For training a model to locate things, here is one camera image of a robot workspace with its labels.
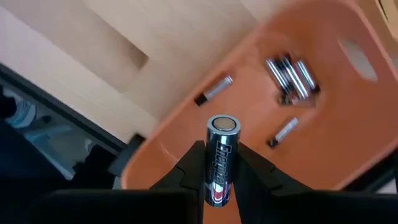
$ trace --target light wood furniture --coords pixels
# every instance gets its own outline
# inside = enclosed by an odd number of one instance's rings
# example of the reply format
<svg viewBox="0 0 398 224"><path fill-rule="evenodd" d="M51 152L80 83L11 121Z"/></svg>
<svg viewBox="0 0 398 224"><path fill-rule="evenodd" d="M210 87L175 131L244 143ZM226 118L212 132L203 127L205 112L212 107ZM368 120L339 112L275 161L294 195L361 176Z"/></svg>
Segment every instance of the light wood furniture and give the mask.
<svg viewBox="0 0 398 224"><path fill-rule="evenodd" d="M0 62L128 142L288 0L0 0Z"/></svg>

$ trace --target battery label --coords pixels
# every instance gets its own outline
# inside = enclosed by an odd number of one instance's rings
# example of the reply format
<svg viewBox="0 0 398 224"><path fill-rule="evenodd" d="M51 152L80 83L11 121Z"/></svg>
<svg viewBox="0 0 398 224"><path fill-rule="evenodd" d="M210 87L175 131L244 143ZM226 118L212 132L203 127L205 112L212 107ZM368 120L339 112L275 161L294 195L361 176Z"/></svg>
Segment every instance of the battery label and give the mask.
<svg viewBox="0 0 398 224"><path fill-rule="evenodd" d="M228 155L231 153L232 147L217 141L216 156L215 161L212 163L215 169L214 181L220 186L225 185L227 173L227 159Z"/></svg>

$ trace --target orange plastic tray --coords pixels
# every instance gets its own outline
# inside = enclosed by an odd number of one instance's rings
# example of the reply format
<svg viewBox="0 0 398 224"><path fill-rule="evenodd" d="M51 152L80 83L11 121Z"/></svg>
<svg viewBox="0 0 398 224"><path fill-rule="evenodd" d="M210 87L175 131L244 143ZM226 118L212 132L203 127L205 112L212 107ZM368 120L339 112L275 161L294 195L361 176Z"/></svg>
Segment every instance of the orange plastic tray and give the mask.
<svg viewBox="0 0 398 224"><path fill-rule="evenodd" d="M358 43L378 74L361 78L340 40ZM315 108L279 106L264 60L288 51L308 61L322 92ZM193 99L223 78L234 83L203 106ZM199 139L215 114L242 124L241 142L314 189L340 189L398 144L398 77L387 52L353 1L299 1L249 34L165 119L129 161L125 189L147 189ZM288 119L299 125L275 150L266 145ZM222 209L205 203L205 223L239 223L234 193Z"/></svg>

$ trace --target silver battery top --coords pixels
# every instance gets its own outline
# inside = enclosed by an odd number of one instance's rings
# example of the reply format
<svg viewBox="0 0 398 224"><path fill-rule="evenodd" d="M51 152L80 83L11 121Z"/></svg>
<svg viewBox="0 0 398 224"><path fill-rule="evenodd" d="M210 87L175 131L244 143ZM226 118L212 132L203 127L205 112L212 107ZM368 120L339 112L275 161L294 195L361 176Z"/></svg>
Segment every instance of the silver battery top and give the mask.
<svg viewBox="0 0 398 224"><path fill-rule="evenodd" d="M230 115L221 114L211 117L207 122L207 128L216 134L234 135L240 132L241 123Z"/></svg>

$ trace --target energizer battery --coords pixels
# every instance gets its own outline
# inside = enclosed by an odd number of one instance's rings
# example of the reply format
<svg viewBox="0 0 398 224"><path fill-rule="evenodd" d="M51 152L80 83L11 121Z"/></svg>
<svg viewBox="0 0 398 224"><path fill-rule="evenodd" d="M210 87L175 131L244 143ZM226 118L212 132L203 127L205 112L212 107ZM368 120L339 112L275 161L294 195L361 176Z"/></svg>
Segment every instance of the energizer battery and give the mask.
<svg viewBox="0 0 398 224"><path fill-rule="evenodd" d="M228 115L216 115L207 122L205 200L211 206L229 202L240 130L238 119Z"/></svg>

